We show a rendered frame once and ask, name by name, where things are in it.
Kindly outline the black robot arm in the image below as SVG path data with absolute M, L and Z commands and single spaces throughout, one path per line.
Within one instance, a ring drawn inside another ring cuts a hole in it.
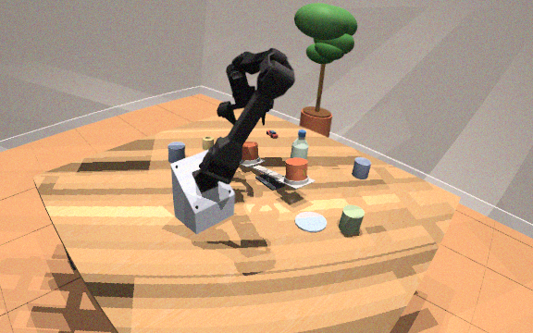
M 295 83 L 294 71 L 285 54 L 278 49 L 262 53 L 244 52 L 227 66 L 230 87 L 240 91 L 249 86 L 245 73 L 259 72 L 256 89 L 250 86 L 251 99 L 229 135 L 219 137 L 206 152 L 200 169 L 192 172 L 200 192 L 214 189 L 218 182 L 230 184 L 242 160 L 242 146 L 271 102 L 284 95 Z

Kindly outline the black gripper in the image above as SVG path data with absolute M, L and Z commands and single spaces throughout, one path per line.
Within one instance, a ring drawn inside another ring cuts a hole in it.
M 232 90 L 232 98 L 234 98 L 235 104 L 232 105 L 230 101 L 226 101 L 223 103 L 220 103 L 217 108 L 217 115 L 218 117 L 223 117 L 226 120 L 228 120 L 233 126 L 235 125 L 237 119 L 234 115 L 233 110 L 238 110 L 241 108 L 245 108 L 248 103 L 250 102 L 252 95 L 250 91 L 250 86 L 247 88 L 240 90 L 240 91 L 233 91 Z M 274 105 L 274 100 L 271 102 L 271 104 L 267 107 L 265 113 L 261 116 L 262 124 L 265 125 L 265 119 L 266 119 L 266 113 L 269 111 L 269 109 L 272 109 Z

